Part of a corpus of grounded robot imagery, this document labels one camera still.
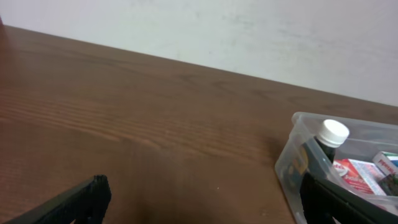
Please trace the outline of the white blue Panadol box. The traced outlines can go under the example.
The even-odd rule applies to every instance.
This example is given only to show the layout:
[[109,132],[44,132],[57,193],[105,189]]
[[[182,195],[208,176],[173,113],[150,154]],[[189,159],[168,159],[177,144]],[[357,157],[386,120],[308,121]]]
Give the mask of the white blue Panadol box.
[[380,151],[373,157],[373,163],[385,175],[397,175],[397,153]]

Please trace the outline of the green Zam-Buk tin box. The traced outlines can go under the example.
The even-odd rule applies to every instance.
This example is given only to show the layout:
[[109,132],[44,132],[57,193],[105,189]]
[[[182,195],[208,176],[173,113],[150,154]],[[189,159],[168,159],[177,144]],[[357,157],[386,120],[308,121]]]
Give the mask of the green Zam-Buk tin box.
[[385,179],[386,191],[390,196],[397,196],[397,174],[390,174]]

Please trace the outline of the red Panadol ActiFast box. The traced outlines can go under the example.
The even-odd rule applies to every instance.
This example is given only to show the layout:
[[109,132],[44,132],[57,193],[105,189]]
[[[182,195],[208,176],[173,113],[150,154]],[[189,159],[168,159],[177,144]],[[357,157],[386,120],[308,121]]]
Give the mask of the red Panadol ActiFast box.
[[352,188],[365,194],[387,195],[378,184],[385,175],[372,162],[355,159],[334,160],[333,167]]

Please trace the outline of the clear plastic container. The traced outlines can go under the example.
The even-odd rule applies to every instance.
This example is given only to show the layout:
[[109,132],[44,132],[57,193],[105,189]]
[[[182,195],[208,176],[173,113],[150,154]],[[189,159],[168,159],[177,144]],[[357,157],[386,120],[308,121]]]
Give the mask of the clear plastic container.
[[298,112],[275,172],[297,223],[397,223],[397,126]]

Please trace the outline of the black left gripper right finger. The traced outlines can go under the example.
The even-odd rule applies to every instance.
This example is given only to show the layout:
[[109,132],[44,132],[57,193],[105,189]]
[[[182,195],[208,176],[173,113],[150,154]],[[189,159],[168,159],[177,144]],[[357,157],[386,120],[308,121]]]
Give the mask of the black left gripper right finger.
[[310,173],[303,176],[300,198],[308,224],[397,224],[397,215]]

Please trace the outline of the dark bottle with white cap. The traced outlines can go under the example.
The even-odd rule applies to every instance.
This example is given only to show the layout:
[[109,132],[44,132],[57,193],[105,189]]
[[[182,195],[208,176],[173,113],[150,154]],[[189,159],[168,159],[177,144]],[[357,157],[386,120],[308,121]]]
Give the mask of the dark bottle with white cap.
[[324,120],[316,135],[299,147],[298,157],[288,166],[286,174],[289,177],[289,185],[299,187],[306,173],[326,177],[327,174],[321,167],[323,160],[317,157],[317,153],[322,153],[333,163],[336,150],[348,136],[349,129],[343,123],[333,119]]

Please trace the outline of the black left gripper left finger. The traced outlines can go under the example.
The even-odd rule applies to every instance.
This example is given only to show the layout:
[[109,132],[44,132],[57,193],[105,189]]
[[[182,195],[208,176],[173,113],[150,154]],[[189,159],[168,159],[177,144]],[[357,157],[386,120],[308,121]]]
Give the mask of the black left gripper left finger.
[[105,175],[95,175],[64,191],[42,205],[11,220],[8,224],[84,223],[101,224],[111,201]]

